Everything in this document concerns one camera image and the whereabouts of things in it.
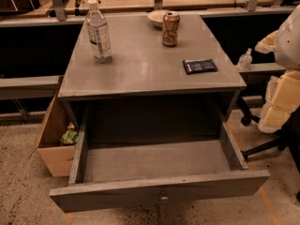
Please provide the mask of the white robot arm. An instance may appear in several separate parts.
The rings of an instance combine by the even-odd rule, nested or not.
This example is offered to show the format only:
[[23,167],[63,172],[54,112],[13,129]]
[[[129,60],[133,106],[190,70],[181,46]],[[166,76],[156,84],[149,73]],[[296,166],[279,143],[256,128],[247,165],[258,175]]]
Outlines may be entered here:
[[275,133],[300,107],[300,5],[255,47],[259,53],[273,52],[278,65],[285,67],[279,77],[272,76],[267,84],[258,128]]

